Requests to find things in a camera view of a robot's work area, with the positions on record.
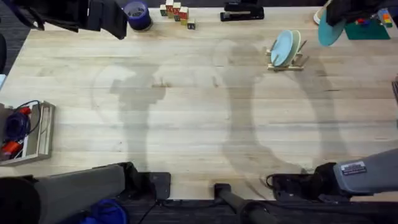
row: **blue tape roll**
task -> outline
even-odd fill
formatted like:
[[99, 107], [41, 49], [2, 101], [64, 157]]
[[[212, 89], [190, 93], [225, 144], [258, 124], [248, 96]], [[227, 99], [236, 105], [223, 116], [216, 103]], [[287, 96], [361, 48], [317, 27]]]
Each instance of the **blue tape roll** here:
[[144, 30], [152, 24], [149, 16], [148, 6], [141, 1], [131, 1], [123, 7], [128, 16], [128, 21], [134, 30]]

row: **label sticker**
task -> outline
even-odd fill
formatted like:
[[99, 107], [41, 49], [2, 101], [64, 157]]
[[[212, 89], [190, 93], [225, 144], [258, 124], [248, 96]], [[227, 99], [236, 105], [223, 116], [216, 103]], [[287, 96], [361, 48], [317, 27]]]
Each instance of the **label sticker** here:
[[363, 161], [353, 162], [340, 166], [344, 175], [354, 175], [366, 172], [366, 166]]

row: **stapler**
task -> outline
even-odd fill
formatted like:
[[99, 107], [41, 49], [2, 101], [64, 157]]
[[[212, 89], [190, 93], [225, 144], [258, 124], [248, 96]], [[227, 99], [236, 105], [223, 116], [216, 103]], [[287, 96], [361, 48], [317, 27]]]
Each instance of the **stapler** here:
[[257, 5], [257, 0], [229, 1], [225, 3], [224, 10], [220, 13], [222, 22], [264, 18], [264, 9]]

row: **wooden table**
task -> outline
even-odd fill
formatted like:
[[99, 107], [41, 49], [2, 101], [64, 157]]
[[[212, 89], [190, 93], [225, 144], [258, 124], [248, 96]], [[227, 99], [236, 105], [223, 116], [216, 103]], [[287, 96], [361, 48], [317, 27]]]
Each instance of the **wooden table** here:
[[[398, 146], [391, 40], [321, 47], [317, 7], [265, 8], [262, 21], [220, 22], [221, 8], [190, 9], [197, 30], [150, 14], [149, 32], [31, 31], [0, 92], [3, 103], [57, 106], [52, 158], [0, 168], [49, 175], [133, 161], [172, 174], [172, 198], [212, 198], [230, 183], [244, 198], [272, 198], [267, 174], [309, 172]], [[304, 72], [266, 69], [266, 46], [297, 29]], [[397, 200], [398, 196], [366, 200]]]

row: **blue plate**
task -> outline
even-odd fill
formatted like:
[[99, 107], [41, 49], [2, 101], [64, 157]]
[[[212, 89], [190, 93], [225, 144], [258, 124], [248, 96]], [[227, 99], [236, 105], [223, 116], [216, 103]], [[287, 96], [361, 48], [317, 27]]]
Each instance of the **blue plate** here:
[[289, 53], [292, 50], [292, 46], [293, 46], [292, 31], [283, 30], [276, 39], [274, 49], [272, 49], [271, 62], [275, 60], [276, 55], [279, 55], [278, 59], [275, 62], [275, 66], [282, 65], [289, 56]]
[[330, 26], [326, 22], [326, 12], [327, 10], [323, 11], [323, 15], [321, 17], [321, 21], [319, 22], [318, 28], [318, 39], [323, 46], [329, 46], [336, 42], [346, 25], [346, 21], [342, 20], [335, 26]]

